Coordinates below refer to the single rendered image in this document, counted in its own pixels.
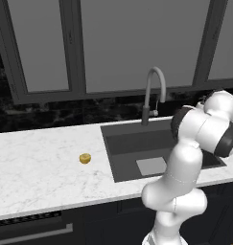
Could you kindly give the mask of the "dark grey sink basin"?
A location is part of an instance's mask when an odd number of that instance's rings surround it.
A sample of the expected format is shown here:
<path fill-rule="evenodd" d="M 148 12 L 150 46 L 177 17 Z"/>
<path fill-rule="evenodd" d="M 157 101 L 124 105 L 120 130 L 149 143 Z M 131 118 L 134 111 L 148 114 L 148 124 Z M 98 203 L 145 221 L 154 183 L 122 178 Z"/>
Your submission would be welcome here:
<path fill-rule="evenodd" d="M 171 120 L 101 127 L 115 183 L 161 176 L 175 146 Z"/>

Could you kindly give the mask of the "grey curved sink faucet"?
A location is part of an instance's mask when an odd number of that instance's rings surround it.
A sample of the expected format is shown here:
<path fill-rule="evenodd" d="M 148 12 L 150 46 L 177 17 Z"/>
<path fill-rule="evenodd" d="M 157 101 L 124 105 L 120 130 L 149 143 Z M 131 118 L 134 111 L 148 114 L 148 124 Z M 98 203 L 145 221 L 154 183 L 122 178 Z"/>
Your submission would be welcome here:
<path fill-rule="evenodd" d="M 142 111 L 142 121 L 141 124 L 147 126 L 149 124 L 149 117 L 150 117 L 150 96 L 151 96 L 151 80 L 153 74 L 157 74 L 159 82 L 160 82 L 160 98 L 157 99 L 159 102 L 164 103 L 166 101 L 166 80 L 162 71 L 154 66 L 150 68 L 148 75 L 147 75 L 147 86 L 146 86 L 146 94 L 145 94 L 145 102 L 143 105 Z"/>

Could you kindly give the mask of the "grey framed window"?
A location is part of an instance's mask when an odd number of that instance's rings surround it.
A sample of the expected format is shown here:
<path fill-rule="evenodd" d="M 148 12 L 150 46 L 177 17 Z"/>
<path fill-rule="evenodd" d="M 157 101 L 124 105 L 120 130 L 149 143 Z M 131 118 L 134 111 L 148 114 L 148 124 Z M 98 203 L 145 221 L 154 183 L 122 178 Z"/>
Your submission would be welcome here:
<path fill-rule="evenodd" d="M 233 0 L 0 0 L 16 104 L 233 88 Z"/>

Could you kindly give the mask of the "dark dishwasher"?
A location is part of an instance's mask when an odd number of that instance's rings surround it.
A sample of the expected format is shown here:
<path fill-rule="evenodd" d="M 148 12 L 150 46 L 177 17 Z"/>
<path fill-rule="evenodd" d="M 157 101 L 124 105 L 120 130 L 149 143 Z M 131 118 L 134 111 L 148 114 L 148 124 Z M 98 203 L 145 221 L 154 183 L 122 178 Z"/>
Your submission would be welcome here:
<path fill-rule="evenodd" d="M 64 229 L 70 223 L 73 224 L 72 233 L 9 245 L 85 245 L 82 216 L 72 210 L 0 217 L 0 239 Z"/>

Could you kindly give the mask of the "yellow-brown kiwi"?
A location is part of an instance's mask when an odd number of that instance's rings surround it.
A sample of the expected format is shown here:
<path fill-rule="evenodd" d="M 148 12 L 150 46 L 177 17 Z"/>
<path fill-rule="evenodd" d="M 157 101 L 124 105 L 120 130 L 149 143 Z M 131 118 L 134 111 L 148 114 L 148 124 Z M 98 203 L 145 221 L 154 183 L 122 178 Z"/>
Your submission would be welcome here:
<path fill-rule="evenodd" d="M 89 153 L 83 153 L 80 155 L 80 162 L 84 165 L 91 161 L 91 155 Z"/>

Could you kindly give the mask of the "dark cupboard door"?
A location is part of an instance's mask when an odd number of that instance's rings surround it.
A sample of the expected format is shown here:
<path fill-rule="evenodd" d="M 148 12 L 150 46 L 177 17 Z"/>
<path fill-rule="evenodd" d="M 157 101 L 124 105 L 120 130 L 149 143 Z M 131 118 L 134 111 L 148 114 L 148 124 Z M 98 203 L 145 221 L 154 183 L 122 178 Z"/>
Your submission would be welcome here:
<path fill-rule="evenodd" d="M 155 212 L 140 198 L 85 207 L 86 245 L 142 245 L 151 230 Z"/>

